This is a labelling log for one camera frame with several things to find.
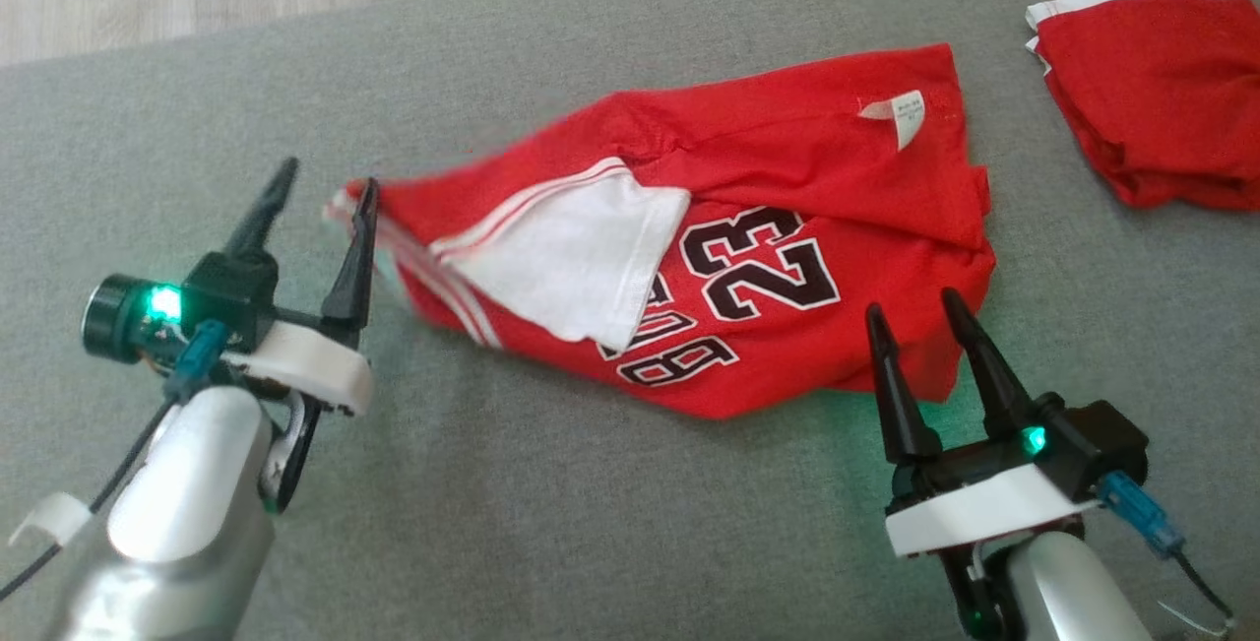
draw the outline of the robotic arm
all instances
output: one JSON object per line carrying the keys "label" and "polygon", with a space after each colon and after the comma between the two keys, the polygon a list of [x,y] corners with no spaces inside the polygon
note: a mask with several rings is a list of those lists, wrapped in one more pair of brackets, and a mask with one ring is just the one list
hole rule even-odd
{"label": "robotic arm", "polygon": [[959,292],[941,296],[971,364],[987,438],[942,448],[897,364],[891,327],[871,305],[876,403],[885,456],[896,467],[885,519],[893,550],[940,559],[971,638],[1150,641],[1084,543],[1080,514],[1111,508],[1158,557],[1177,560],[1225,615],[1225,630],[1213,635],[1227,637],[1232,612],[1189,565],[1184,538],[1139,486],[1147,479],[1147,434],[1102,399],[1066,408],[1055,393],[1029,398]]}
{"label": "robotic arm", "polygon": [[[292,500],[320,417],[365,413],[372,372],[357,349],[378,188],[369,180],[363,193],[320,314],[299,314],[275,306],[280,269],[265,249],[296,175],[297,160],[285,161],[224,249],[181,286],[113,275],[91,296],[83,345],[123,364],[144,359],[164,377],[163,404],[86,506],[86,516],[98,513],[149,443],[47,638],[231,638],[275,536],[271,515]],[[289,404],[286,427],[262,399]]]}
{"label": "robotic arm", "polygon": [[[147,445],[47,638],[232,637],[275,538],[271,516],[292,500],[320,417],[367,412],[372,372],[357,349],[368,322],[378,186],[365,186],[320,314],[299,314],[273,303],[278,264],[265,249],[296,174],[297,161],[285,161],[224,249],[204,256],[179,287],[113,275],[93,292],[83,345],[149,364],[164,377],[163,404],[91,505],[54,495],[28,519],[60,528],[58,540],[67,540],[105,508]],[[1082,543],[1081,511],[1111,508],[1157,554],[1178,560],[1225,613],[1217,636],[1227,635],[1228,606],[1193,573],[1183,538],[1139,487],[1147,436],[1106,402],[1066,408],[1053,393],[1029,398],[961,296],[942,296],[984,404],[987,438],[963,447],[945,450],[925,424],[882,310],[867,314],[895,466],[886,508],[893,550],[940,559],[973,638],[1149,641]],[[286,426],[271,419],[265,399],[289,404]],[[50,547],[0,589],[0,602],[59,550]]]}

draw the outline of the white tag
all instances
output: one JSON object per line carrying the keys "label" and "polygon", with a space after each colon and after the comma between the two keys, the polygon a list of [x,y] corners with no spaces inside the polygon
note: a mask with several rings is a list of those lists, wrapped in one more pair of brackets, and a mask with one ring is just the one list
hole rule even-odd
{"label": "white tag", "polygon": [[864,106],[858,116],[866,120],[893,120],[897,125],[897,151],[901,151],[910,146],[919,128],[922,128],[927,106],[924,103],[924,93],[915,89],[885,102]]}
{"label": "white tag", "polygon": [[83,524],[92,520],[92,513],[82,501],[69,494],[50,494],[35,505],[35,510],[26,515],[26,520],[18,525],[18,530],[9,536],[11,548],[23,530],[38,528],[57,540],[58,545],[66,547],[74,538],[74,534],[83,528]]}
{"label": "white tag", "polygon": [[1028,50],[1029,53],[1034,54],[1034,57],[1037,57],[1037,59],[1040,59],[1041,65],[1046,67],[1046,72],[1041,73],[1041,76],[1045,77],[1045,76],[1050,74],[1050,63],[1046,62],[1046,58],[1041,57],[1041,53],[1037,52],[1037,45],[1038,44],[1041,44],[1041,35],[1033,35],[1032,40],[1028,40],[1024,44],[1024,49]]}

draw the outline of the gray cushion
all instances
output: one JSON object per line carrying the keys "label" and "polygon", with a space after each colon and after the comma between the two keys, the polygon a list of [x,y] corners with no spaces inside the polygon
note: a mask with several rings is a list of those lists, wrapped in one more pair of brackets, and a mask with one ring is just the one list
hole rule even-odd
{"label": "gray cushion", "polygon": [[[1260,219],[1118,205],[1022,49],[1029,1],[404,0],[0,71],[0,523],[89,496],[156,404],[150,373],[81,353],[94,283],[183,277],[281,156],[305,174],[278,296],[315,309],[338,259],[320,205],[372,162],[449,169],[610,91],[948,40],[993,188],[985,324],[1031,389],[1145,427],[1152,491],[1260,621]],[[864,395],[697,422],[418,326],[384,292],[364,349],[373,412],[321,427],[242,638],[959,637],[939,564],[885,538]],[[948,443],[980,436],[971,384],[927,414]],[[1121,524],[1089,524],[1153,631],[1178,627],[1157,599],[1210,618]],[[5,552],[4,577],[38,549]],[[33,637],[69,562],[0,628]]]}

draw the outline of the green led light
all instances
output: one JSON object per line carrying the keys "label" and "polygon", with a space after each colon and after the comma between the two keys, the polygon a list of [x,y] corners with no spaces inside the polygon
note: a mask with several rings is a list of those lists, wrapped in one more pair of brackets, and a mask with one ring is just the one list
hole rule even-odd
{"label": "green led light", "polygon": [[156,287],[149,295],[149,315],[163,321],[179,321],[180,300],[175,287]]}
{"label": "green led light", "polygon": [[1046,428],[1045,427],[1026,427],[1024,431],[1019,433],[1019,438],[1023,440],[1024,452],[1029,457],[1036,457],[1046,448]]}

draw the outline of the red basketball jersey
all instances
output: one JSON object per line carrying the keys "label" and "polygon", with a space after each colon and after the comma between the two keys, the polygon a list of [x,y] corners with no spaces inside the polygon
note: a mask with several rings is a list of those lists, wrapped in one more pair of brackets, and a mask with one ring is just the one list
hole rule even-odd
{"label": "red basketball jersey", "polygon": [[[328,205],[346,223],[359,184]],[[378,268],[426,321],[727,418],[869,390],[881,301],[945,399],[994,256],[948,45],[612,94],[500,156],[381,194]]]}

